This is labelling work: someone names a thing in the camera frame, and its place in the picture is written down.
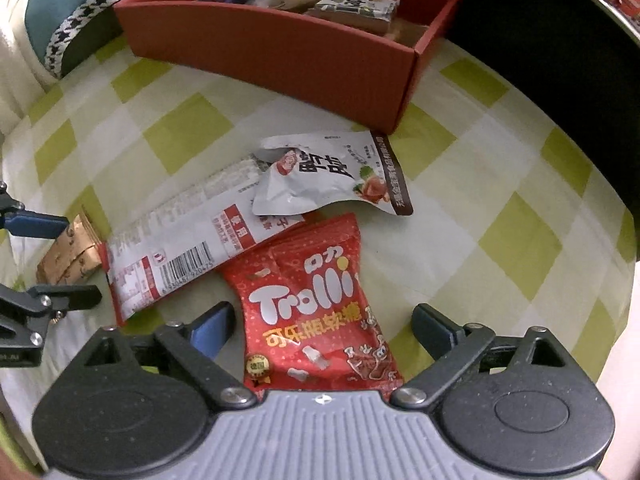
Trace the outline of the long white red snack packet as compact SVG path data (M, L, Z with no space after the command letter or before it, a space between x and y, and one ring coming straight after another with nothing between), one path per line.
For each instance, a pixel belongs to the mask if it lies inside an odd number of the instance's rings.
M111 235L103 265L118 325L305 221L253 214L264 172L255 157L241 159Z

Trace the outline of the red Trolli gummy bag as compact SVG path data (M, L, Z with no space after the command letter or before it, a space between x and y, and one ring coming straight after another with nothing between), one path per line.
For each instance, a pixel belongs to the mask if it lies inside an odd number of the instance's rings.
M277 390L378 390L404 378L359 279L354 214L302 226L234 258L222 276L241 301L244 382Z

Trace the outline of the gold wrapped candy box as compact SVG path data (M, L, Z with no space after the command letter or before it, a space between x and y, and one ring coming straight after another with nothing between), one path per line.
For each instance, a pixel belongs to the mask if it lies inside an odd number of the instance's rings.
M85 211L81 211L53 242L37 266L38 284L85 283L102 264L102 240Z

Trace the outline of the white silver nut snack pouch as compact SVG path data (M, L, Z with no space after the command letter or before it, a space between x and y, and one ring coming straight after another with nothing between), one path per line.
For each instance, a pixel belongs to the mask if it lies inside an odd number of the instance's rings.
M362 130L270 136L255 156L267 165L253 202L258 216L308 214L352 200L394 216L413 214L404 172L384 134Z

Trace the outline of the teal cushion with houndstooth trim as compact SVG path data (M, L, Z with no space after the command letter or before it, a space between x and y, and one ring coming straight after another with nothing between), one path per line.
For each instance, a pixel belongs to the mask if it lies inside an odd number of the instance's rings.
M122 33L114 5L122 0L27 0L24 25L36 58L62 78Z

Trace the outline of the red cardboard box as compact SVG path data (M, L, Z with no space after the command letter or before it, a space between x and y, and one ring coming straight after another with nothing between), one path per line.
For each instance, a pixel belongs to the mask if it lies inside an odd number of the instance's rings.
M132 52L292 96L391 134L459 0L400 0L412 47L305 14L205 0L122 0Z

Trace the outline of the white green snack packet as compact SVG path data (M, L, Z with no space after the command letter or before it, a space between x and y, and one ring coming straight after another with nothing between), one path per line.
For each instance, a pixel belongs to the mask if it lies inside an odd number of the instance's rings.
M353 28L385 35L396 15L400 0L319 0L306 15Z

